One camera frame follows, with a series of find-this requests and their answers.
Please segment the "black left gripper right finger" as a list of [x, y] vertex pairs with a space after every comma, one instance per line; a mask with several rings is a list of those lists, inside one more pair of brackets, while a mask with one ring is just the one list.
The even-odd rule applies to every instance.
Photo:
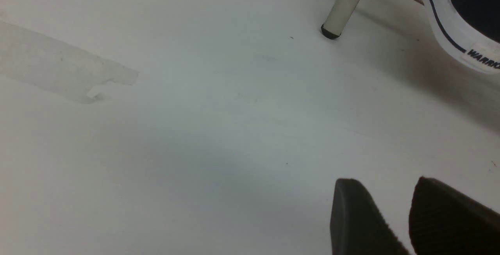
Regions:
[[418, 255], [498, 255], [500, 215], [440, 180], [420, 177], [409, 236]]

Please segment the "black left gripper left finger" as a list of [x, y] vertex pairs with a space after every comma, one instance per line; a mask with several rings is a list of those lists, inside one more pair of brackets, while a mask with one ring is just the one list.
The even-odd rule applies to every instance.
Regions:
[[330, 217], [333, 255], [408, 255], [361, 182], [335, 182]]

